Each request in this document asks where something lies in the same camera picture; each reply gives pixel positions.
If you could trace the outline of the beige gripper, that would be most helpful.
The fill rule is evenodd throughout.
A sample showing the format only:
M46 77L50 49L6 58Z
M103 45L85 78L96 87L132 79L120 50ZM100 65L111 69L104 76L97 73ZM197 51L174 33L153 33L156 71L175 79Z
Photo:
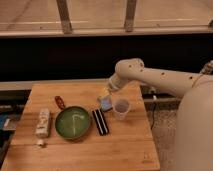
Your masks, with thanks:
M116 92L122 89L126 84L128 83L128 80L125 78L120 77L117 74L113 74L109 79L107 83L107 88L103 88L100 91L99 97L105 98L110 95L110 92Z

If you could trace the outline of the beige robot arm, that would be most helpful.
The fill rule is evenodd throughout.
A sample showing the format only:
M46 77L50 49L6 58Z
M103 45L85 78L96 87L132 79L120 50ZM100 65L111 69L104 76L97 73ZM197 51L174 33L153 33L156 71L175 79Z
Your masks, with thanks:
M99 97L105 98L131 81L181 99L173 171L213 171L213 60L198 73L147 68L140 58L120 60Z

